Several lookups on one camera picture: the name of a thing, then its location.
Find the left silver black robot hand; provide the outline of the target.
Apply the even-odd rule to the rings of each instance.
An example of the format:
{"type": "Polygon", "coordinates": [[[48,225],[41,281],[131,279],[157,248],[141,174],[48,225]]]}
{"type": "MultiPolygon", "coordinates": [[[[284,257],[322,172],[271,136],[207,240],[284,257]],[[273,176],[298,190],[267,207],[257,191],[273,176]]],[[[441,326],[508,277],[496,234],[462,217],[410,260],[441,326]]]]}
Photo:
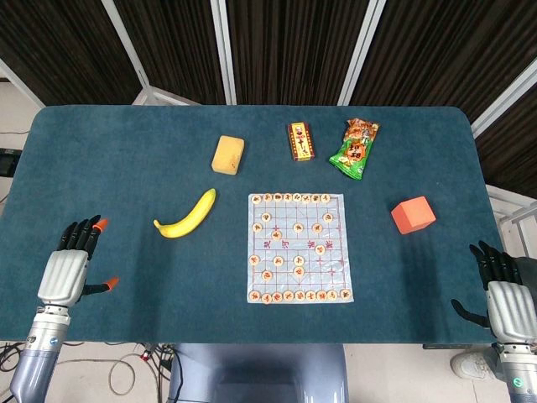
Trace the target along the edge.
{"type": "Polygon", "coordinates": [[[108,292],[117,286],[117,277],[100,284],[87,282],[89,263],[107,225],[106,218],[96,215],[73,222],[63,231],[47,261],[38,290],[38,298],[46,306],[69,308],[83,296],[108,292]]]}

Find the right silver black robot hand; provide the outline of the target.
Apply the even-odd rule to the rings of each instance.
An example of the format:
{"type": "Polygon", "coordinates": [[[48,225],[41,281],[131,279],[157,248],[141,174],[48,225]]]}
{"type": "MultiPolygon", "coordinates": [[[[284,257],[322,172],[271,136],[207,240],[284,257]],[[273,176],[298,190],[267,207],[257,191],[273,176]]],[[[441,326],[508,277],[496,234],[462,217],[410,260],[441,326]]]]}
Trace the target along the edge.
{"type": "Polygon", "coordinates": [[[536,260],[514,258],[480,241],[469,249],[477,261],[486,295],[487,314],[468,311],[456,299],[451,305],[468,322],[491,330],[501,344],[536,343],[536,260]]]}

